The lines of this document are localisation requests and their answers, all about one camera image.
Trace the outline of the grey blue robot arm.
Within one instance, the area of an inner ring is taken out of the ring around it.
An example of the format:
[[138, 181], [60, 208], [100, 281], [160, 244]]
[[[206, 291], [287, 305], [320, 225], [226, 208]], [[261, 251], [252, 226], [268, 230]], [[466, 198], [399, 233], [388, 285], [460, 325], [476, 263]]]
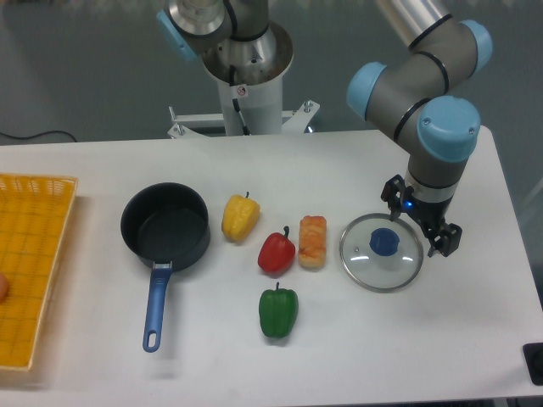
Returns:
[[[448, 256], [462, 230], [445, 213], [480, 130], [478, 110], [450, 91], [486, 66], [493, 42], [481, 24], [455, 20], [440, 1], [381, 1], [378, 7], [409, 58], [397, 68], [365, 64], [350, 80], [346, 102], [408, 153], [406, 174], [383, 187], [390, 218], [408, 215], [430, 253]], [[285, 132], [282, 78], [294, 52], [267, 2], [170, 1], [156, 18], [174, 52], [200, 59], [216, 80], [227, 135]]]

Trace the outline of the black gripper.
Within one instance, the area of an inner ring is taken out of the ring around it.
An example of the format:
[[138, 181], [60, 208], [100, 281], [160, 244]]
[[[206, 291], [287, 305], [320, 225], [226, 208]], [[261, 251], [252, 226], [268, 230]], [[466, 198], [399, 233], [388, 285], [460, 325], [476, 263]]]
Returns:
[[405, 181], [400, 175], [385, 182], [380, 198], [387, 204], [389, 220], [395, 221], [405, 212], [424, 231], [428, 231], [429, 258], [435, 254], [443, 257], [453, 254], [459, 248], [462, 228], [445, 223], [445, 213], [452, 197], [439, 202], [427, 202], [416, 198], [412, 187], [405, 188]]

